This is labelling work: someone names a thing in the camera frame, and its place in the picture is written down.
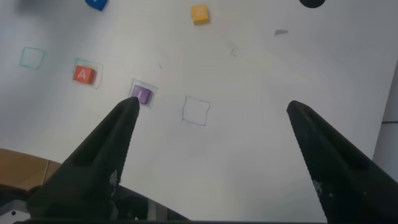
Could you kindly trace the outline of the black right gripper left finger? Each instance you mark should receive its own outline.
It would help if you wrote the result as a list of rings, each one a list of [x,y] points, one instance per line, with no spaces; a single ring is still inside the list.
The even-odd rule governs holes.
[[[139,101],[119,102],[28,200],[32,218],[109,219]]]

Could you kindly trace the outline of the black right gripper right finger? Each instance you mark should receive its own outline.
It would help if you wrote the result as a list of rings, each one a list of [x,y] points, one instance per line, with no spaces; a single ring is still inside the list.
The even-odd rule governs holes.
[[[397,182],[311,107],[287,113],[327,221],[397,223]]]

